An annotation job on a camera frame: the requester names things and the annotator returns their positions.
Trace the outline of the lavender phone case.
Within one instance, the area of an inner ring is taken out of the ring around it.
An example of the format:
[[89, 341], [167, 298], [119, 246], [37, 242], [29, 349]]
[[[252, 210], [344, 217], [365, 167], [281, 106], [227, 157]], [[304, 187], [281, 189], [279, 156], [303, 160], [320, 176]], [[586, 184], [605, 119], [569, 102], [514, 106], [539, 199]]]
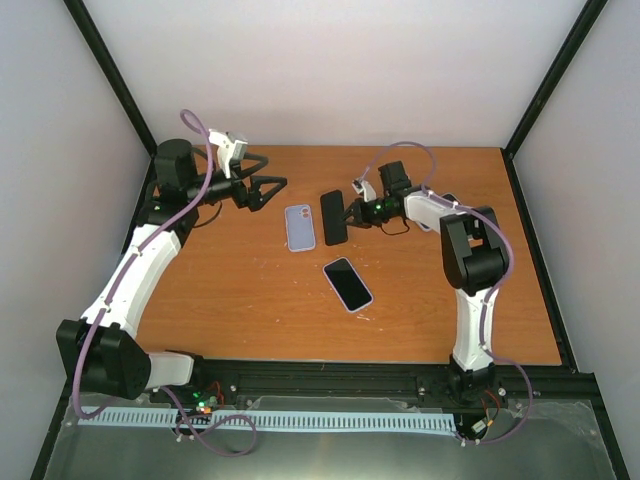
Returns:
[[311, 207], [308, 204], [288, 206], [284, 210], [287, 247], [298, 253], [316, 247]]

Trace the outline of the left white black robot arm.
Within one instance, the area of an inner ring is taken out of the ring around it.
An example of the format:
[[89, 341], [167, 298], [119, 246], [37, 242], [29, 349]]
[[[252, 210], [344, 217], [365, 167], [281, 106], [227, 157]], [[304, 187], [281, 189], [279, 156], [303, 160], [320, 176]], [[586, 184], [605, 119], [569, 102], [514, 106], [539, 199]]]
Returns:
[[144, 202], [119, 265], [82, 316], [60, 324], [56, 341], [74, 397], [91, 392], [135, 399], [162, 386], [190, 403], [206, 395], [208, 378], [194, 368], [195, 355], [147, 353], [137, 343], [142, 314], [196, 226], [200, 206], [230, 199], [239, 209], [259, 211], [287, 184], [284, 177], [260, 175], [269, 160], [248, 152], [246, 141], [216, 131], [209, 139], [215, 153], [204, 173], [197, 171], [189, 141], [158, 146], [155, 193]]

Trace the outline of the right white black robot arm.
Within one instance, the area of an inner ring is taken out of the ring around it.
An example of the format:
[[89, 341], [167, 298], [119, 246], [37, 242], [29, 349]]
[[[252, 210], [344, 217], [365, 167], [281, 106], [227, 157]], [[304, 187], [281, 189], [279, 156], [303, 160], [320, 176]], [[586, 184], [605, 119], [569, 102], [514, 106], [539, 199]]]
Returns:
[[352, 181], [357, 198], [343, 220], [358, 228], [393, 218], [440, 235], [445, 277], [456, 295], [456, 339], [449, 360], [452, 398], [468, 402], [494, 378], [493, 313], [499, 289], [513, 270], [513, 249], [490, 207], [471, 208], [428, 186], [411, 183], [400, 161], [379, 168], [383, 194], [364, 178]]

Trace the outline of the black smartphone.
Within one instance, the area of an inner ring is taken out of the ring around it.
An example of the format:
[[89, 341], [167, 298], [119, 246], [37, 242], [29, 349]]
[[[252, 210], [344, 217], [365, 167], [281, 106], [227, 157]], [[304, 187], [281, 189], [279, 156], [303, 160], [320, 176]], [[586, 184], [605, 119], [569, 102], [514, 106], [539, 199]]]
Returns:
[[347, 226], [343, 220], [344, 201], [341, 190], [333, 190], [320, 197], [324, 241], [335, 246], [348, 240]]

